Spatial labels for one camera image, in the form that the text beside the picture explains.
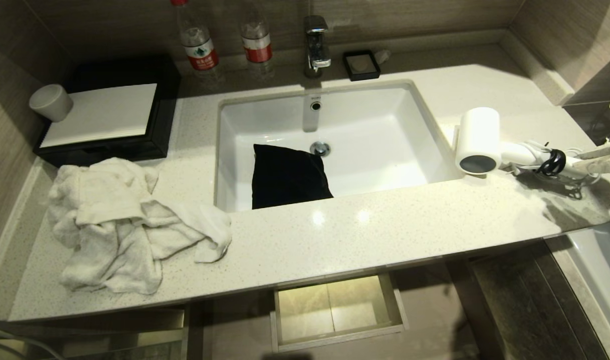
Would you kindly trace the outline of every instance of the ceramic cup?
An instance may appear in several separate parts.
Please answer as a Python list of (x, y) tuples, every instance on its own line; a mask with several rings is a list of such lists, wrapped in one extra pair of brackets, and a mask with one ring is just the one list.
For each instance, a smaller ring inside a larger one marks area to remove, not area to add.
[(51, 84), (38, 89), (29, 99), (29, 107), (57, 123), (65, 120), (74, 107), (74, 101), (61, 85)]

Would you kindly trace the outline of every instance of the chrome faucet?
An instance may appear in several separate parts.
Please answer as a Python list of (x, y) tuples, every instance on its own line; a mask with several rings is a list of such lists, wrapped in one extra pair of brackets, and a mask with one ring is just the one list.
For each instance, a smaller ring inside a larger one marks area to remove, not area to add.
[(321, 68), (331, 66), (332, 59), (325, 46), (325, 32), (329, 29), (322, 16), (305, 16), (305, 76), (319, 78), (323, 75)]

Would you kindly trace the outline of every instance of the sink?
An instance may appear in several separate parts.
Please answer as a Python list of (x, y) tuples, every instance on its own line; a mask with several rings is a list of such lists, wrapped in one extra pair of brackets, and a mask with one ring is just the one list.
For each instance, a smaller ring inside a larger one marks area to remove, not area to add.
[(216, 205), (226, 212), (252, 208), (254, 144), (307, 152), (328, 144), (323, 163), (336, 198), (463, 176), (410, 82), (237, 100), (220, 111), (219, 137)]
[(610, 223), (567, 234), (565, 250), (610, 326)]

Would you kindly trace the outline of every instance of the beige wall tile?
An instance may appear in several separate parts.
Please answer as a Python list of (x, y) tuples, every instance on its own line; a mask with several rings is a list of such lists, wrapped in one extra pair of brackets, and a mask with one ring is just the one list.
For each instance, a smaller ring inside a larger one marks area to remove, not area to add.
[(527, 0), (511, 29), (575, 91), (610, 86), (593, 83), (592, 90), (584, 89), (610, 62), (610, 0)]
[[(181, 60), (168, 0), (28, 0), (77, 62), (150, 53)], [(522, 0), (261, 0), (274, 50), (302, 46), (302, 18), (327, 19), (331, 43), (505, 28)], [(241, 54), (231, 2), (194, 0), (220, 55)]]
[(71, 68), (67, 54), (21, 0), (0, 1), (0, 234), (34, 160), (42, 129), (31, 94)]
[(596, 75), (577, 91), (567, 102), (571, 104), (610, 101), (610, 62), (605, 64)]

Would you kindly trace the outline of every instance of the soap dish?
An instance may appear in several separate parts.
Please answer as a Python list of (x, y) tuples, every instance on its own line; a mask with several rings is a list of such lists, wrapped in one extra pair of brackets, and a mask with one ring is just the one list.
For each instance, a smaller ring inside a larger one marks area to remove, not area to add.
[(380, 68), (371, 50), (346, 52), (343, 54), (343, 62), (349, 80), (353, 82), (380, 77)]

